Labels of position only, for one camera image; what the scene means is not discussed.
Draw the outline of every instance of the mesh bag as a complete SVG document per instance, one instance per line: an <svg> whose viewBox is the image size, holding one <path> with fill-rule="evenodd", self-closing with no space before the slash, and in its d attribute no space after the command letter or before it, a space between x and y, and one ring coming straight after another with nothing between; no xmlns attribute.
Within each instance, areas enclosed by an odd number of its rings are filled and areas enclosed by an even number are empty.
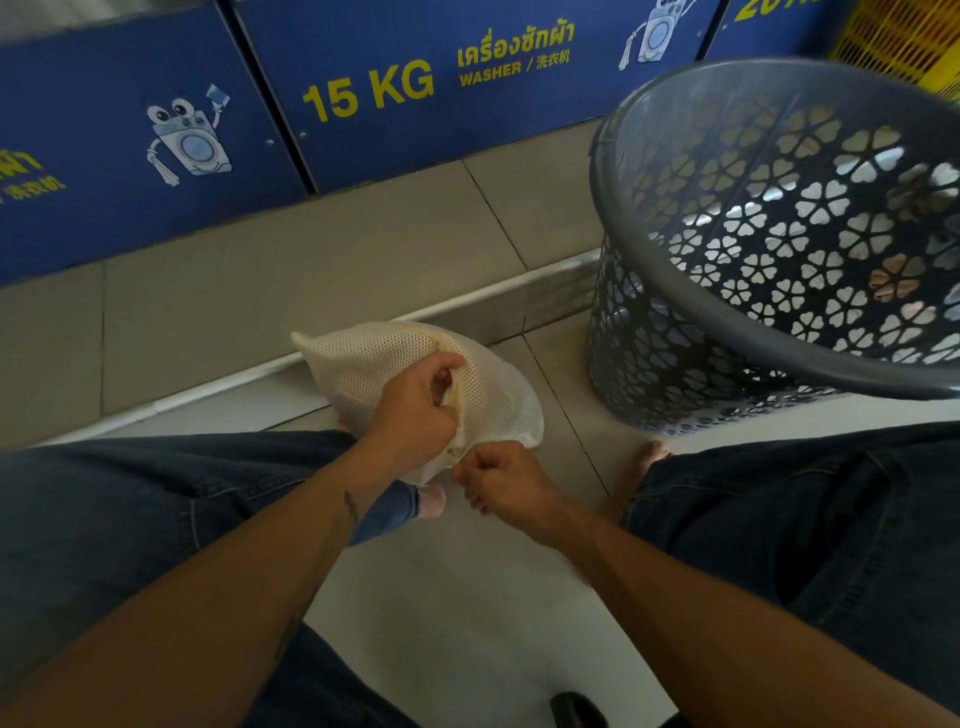
<svg viewBox="0 0 960 728"><path fill-rule="evenodd" d="M535 448L543 439L543 410L530 383L514 366L475 341L414 323L361 324L326 336L292 334L317 386L357 437L367 432L383 386L433 352L456 352L467 361L452 372L443 404L460 415L446 451L401 479L423 485L455 465L473 445L517 440Z"/></svg>

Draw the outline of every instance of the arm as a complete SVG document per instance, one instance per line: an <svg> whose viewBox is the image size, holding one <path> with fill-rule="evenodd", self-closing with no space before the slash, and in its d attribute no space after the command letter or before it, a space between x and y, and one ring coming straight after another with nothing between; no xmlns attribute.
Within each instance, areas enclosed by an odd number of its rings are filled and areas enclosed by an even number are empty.
<svg viewBox="0 0 960 728"><path fill-rule="evenodd" d="M822 632L590 513L516 443L477 446L454 477L474 508L573 563L699 728L960 726Z"/></svg>
<svg viewBox="0 0 960 728"><path fill-rule="evenodd" d="M462 364L435 353L394 378L366 437L70 644L0 725L239 724L353 527L455 434L430 386Z"/></svg>

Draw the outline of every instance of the yellow text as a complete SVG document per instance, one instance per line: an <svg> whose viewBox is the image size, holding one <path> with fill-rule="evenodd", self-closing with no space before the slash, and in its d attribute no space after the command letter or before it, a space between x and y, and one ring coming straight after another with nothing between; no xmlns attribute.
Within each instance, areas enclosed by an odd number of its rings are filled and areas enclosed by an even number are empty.
<svg viewBox="0 0 960 728"><path fill-rule="evenodd" d="M566 48L560 53L544 53L541 56L535 56L537 60L537 66L534 68L536 71L540 71L543 68L549 68L551 65L560 65L561 63L570 62L570 49Z"/></svg>
<svg viewBox="0 0 960 728"><path fill-rule="evenodd" d="M800 0L800 5L805 5L807 0ZM760 5L759 12L761 15L769 15L771 12L780 7L781 0L747 0L747 4L744 5L740 12L736 14L736 17L733 19L734 23L742 23L744 20L750 20L750 18L755 17L757 13L757 5ZM811 0L811 2L817 3L820 0ZM789 8L793 5L794 0L786 0L783 3L783 7Z"/></svg>
<svg viewBox="0 0 960 728"><path fill-rule="evenodd" d="M20 202L48 192L59 192L62 189L66 189L66 185L56 177L41 177L38 180L27 180L20 184L8 184L3 191L7 197Z"/></svg>
<svg viewBox="0 0 960 728"><path fill-rule="evenodd" d="M486 63L490 59L506 58L508 53L515 56L517 53L529 53L572 40L573 23L561 17L557 18L557 25L553 28L537 30L536 25L528 25L527 32L522 36L513 36L513 39L501 38L496 42L493 41L493 28L488 28L487 34L480 39L479 46L471 45L457 51L457 65L464 68L476 63Z"/></svg>
<svg viewBox="0 0 960 728"><path fill-rule="evenodd" d="M507 76L513 76L523 72L523 64L520 61L513 63L504 63L495 65L492 68L484 68L482 71L460 74L460 85L477 85L485 81L495 81L496 79L505 79Z"/></svg>
<svg viewBox="0 0 960 728"><path fill-rule="evenodd" d="M26 152L8 152L6 149L0 149L0 177L31 174L32 170L27 169L24 162L34 169L43 169L40 163Z"/></svg>
<svg viewBox="0 0 960 728"><path fill-rule="evenodd" d="M383 74L376 69L368 72L373 105L378 109L383 109L386 106L388 97L397 104L403 104L407 99L416 100L433 96L433 75L429 63L420 59L410 61L403 66L400 77L397 79L396 72L399 68L399 64L395 64L390 66ZM326 82L326 97L329 99L330 110L333 111L334 115L347 118L355 114L360 108L360 100L353 92L352 86L353 82L349 76ZM313 104L322 123L330 120L326 113L324 96L318 86L312 85L307 89L307 92L303 94L303 102Z"/></svg>

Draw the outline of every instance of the forearm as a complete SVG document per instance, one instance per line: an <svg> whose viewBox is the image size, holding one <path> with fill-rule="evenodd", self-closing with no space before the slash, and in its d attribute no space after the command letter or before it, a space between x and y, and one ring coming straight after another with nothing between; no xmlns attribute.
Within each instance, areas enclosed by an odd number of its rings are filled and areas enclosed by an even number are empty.
<svg viewBox="0 0 960 728"><path fill-rule="evenodd" d="M390 480L355 446L82 635L0 724L239 724Z"/></svg>
<svg viewBox="0 0 960 728"><path fill-rule="evenodd" d="M960 720L766 601L570 504L557 547L694 725L951 726Z"/></svg>

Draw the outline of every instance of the denim shorts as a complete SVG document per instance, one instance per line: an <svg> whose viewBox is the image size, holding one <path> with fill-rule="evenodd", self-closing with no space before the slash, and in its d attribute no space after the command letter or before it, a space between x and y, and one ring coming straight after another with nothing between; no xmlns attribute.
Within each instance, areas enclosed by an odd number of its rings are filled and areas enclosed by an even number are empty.
<svg viewBox="0 0 960 728"><path fill-rule="evenodd" d="M958 463L960 423L678 455L621 525L960 714Z"/></svg>
<svg viewBox="0 0 960 728"><path fill-rule="evenodd" d="M0 691L353 443L259 432L0 456ZM679 455L651 469L622 524L960 713L958 456L956 423ZM351 543L418 510L394 483ZM305 625L247 725L415 728Z"/></svg>

